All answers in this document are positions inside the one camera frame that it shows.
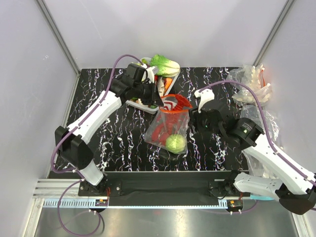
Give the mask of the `red toy lobster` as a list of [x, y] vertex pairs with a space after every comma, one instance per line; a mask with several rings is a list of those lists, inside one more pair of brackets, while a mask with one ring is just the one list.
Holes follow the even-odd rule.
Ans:
[[172, 134], [186, 137], [189, 109], [192, 106], [189, 100], [180, 94], [163, 96], [162, 101], [163, 106], [159, 108], [148, 132], [150, 142], [165, 147], [166, 139]]

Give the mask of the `clear zip bag orange zipper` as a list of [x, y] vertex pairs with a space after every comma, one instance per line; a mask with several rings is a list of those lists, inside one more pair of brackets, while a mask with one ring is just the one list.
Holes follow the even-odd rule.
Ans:
[[165, 149], [173, 154], [187, 151], [187, 129], [190, 101], [180, 94], [162, 97], [163, 106], [144, 135], [145, 142]]

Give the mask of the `round green cabbage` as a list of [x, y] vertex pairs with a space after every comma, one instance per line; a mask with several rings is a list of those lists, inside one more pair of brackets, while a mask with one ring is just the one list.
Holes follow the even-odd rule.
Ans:
[[165, 142], [165, 147], [168, 151], [179, 154], [186, 148], [186, 139], [181, 134], [170, 135]]

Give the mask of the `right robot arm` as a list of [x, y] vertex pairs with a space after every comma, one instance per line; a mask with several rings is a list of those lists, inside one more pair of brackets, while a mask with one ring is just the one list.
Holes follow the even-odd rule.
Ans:
[[275, 179], [233, 170], [218, 185], [221, 195], [254, 193], [277, 200], [288, 211], [303, 215], [316, 206], [316, 175], [300, 166], [268, 140], [268, 134], [249, 118], [235, 118], [217, 100], [189, 110], [190, 127], [200, 134], [218, 134], [229, 145], [249, 153], [276, 175]]

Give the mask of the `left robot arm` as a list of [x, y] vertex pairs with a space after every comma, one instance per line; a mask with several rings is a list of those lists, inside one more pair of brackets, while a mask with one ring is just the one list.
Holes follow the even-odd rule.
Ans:
[[89, 189], [97, 196], [106, 191], [107, 177], [97, 168], [88, 144], [97, 129], [126, 101], [138, 98], [144, 105], [163, 105], [155, 83], [157, 72], [157, 66], [129, 64], [124, 74], [116, 79], [110, 78], [109, 88], [79, 119], [55, 131], [53, 153], [70, 163], [72, 170], [89, 184]]

